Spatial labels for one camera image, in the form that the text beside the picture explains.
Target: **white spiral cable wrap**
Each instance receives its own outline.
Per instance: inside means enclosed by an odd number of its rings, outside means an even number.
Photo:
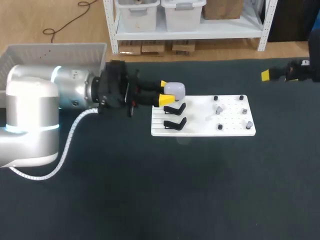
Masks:
[[[49,173],[48,175],[45,175],[45,176],[31,176],[31,175],[28,175],[28,174],[25,174],[21,171],[19,171],[18,169],[16,169],[15,167],[10,167],[10,169],[18,174],[19,176],[23,177],[23,178],[26,178],[26,179],[30,179],[30,180],[34,180],[34,181],[42,181],[42,180],[47,180],[49,178],[51,178],[52,176],[54,176],[59,170],[60,168],[62,167],[62,165],[64,164],[65,162],[65,159],[66,159],[66,156],[68,154],[68,150],[69,150],[69,146],[70,146],[70,143],[71,143],[71,140],[72,140],[72,136],[74,135],[74,132],[75,132],[75,129],[78,125],[78,123],[81,121],[81,119],[83,119],[86,115],[89,115],[89,114],[97,114],[98,113],[98,109],[97,108],[91,108],[91,109],[88,109],[88,110],[85,110],[83,111],[73,122],[72,126],[71,126],[71,129],[69,131],[69,134],[68,134],[68,138],[66,140],[66,143],[65,143],[65,146],[64,146],[64,150],[63,150],[63,153],[62,153],[62,156],[61,156],[61,159],[58,163],[58,165],[55,167],[55,169]]]

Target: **pegboard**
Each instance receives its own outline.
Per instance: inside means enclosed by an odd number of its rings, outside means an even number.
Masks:
[[[167,114],[163,107],[153,107],[151,134],[159,137],[241,137],[254,136],[256,127],[246,95],[186,96],[183,100],[168,106],[178,109],[183,103],[186,108],[180,116]],[[223,112],[217,114],[217,108]],[[164,121],[187,122],[180,131],[165,129]],[[248,122],[253,126],[247,129]]]

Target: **shelf leg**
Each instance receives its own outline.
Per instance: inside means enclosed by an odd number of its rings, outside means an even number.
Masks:
[[[114,0],[103,0],[104,5],[104,11],[105,11],[105,18],[106,18],[106,24],[108,26],[109,30],[109,37],[110,37],[110,43],[112,48],[113,54],[118,54],[118,41],[116,39],[116,30],[118,28],[118,25],[115,25],[115,16],[114,16],[114,6],[113,2]]]
[[[264,19],[262,36],[260,38],[260,43],[258,47],[259,52],[263,52],[266,49],[270,28],[272,25],[272,21],[274,19],[277,3],[278,3],[278,0],[266,0],[266,3],[265,3],[266,14]]]

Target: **screw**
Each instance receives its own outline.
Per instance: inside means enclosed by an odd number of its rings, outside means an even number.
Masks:
[[[248,121],[248,123],[246,124],[246,129],[251,129],[254,126],[254,124],[252,123],[252,121]]]
[[[219,115],[220,113],[222,113],[224,110],[222,109],[222,107],[218,106],[216,111],[215,111],[215,114]]]

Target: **white storage box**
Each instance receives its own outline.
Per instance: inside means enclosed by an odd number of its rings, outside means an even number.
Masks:
[[[160,0],[115,0],[121,12],[122,22],[127,32],[150,32],[156,30],[157,6]]]
[[[200,25],[202,7],[207,0],[161,0],[165,8],[168,32],[196,31]]]

